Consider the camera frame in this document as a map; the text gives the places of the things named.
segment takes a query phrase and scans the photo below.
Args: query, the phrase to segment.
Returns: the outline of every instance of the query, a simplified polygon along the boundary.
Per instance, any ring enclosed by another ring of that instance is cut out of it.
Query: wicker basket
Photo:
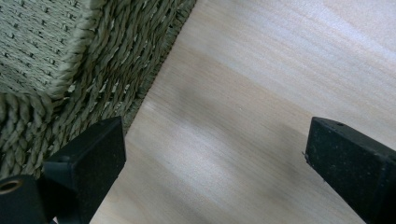
[[[195,0],[0,0],[0,179],[100,119],[130,126]]]

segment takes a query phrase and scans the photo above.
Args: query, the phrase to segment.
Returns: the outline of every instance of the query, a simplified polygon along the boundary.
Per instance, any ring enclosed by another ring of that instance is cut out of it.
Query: green wicker
[[[194,3],[0,0],[0,179],[98,120],[126,130]]]

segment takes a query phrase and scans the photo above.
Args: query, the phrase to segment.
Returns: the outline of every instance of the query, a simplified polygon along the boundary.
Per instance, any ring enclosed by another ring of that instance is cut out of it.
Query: wooden surface
[[[363,223],[304,160],[312,116],[396,148],[396,4],[198,0],[92,223]]]

